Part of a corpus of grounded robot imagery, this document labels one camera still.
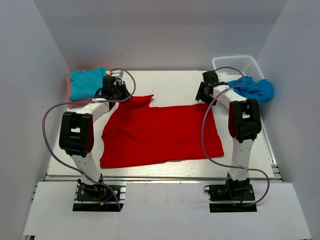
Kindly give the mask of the red t shirt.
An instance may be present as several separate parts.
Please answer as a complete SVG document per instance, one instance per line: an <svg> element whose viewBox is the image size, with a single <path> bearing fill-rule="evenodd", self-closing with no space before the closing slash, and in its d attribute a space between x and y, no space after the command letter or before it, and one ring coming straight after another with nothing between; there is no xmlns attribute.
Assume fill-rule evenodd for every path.
<svg viewBox="0 0 320 240"><path fill-rule="evenodd" d="M205 159L201 128L207 103L151 107L152 95L134 96L110 115L101 135L101 168L127 168L168 161ZM211 158L224 156L214 115L209 112L204 144Z"/></svg>

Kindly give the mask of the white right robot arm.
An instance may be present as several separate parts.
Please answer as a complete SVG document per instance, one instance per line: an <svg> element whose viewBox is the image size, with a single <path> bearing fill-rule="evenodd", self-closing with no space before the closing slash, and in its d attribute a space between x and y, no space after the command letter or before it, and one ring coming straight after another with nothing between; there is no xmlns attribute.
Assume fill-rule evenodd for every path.
<svg viewBox="0 0 320 240"><path fill-rule="evenodd" d="M236 93L226 82L219 81L215 70L202 74L196 94L196 101L209 103L201 126L201 146L205 156L214 164L229 168L225 187L226 195L236 200L250 184L249 161L255 139L262 130L259 103L256 99L246 99ZM204 130L206 119L215 102L221 102L228 108L228 131L232 137L233 149L231 165L219 163L211 159L205 147Z"/></svg>

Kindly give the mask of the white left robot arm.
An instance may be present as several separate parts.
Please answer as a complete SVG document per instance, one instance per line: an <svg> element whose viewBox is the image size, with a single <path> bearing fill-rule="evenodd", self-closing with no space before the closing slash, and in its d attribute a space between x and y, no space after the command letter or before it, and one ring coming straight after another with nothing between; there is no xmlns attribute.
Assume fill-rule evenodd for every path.
<svg viewBox="0 0 320 240"><path fill-rule="evenodd" d="M102 87L95 92L92 102L77 111L62 115L59 147L74 161L80 171L81 183L89 186L88 193L99 200L105 196L106 187L92 155L94 147L94 122L108 113L116 101L123 101L130 93L123 81L123 71L115 70L102 78Z"/></svg>

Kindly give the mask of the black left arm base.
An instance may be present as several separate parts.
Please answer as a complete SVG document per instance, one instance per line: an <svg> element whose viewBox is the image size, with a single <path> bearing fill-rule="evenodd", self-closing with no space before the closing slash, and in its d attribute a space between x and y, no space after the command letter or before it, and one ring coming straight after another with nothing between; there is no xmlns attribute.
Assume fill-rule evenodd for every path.
<svg viewBox="0 0 320 240"><path fill-rule="evenodd" d="M73 201L73 212L120 212L117 204L122 208L125 202L124 185L106 186L98 184L88 185L77 180L77 187Z"/></svg>

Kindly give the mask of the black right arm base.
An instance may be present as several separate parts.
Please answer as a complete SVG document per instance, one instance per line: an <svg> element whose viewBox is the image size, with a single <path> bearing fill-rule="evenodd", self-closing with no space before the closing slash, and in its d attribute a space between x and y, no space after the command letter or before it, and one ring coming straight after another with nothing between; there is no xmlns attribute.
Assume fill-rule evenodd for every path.
<svg viewBox="0 0 320 240"><path fill-rule="evenodd" d="M257 211L255 193L250 179L227 179L225 184L210 184L203 187L209 196L211 213L254 213Z"/></svg>

